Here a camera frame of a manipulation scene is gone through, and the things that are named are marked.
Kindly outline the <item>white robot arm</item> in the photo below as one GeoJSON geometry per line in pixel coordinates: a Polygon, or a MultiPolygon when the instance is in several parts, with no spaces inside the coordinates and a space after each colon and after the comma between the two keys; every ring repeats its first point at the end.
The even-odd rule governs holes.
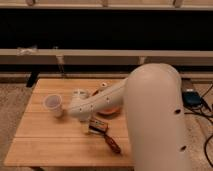
{"type": "Polygon", "coordinates": [[[163,63],[145,64],[95,96],[75,90],[67,109],[79,120],[122,105],[134,171],[192,171],[181,96],[181,77],[163,63]]]}

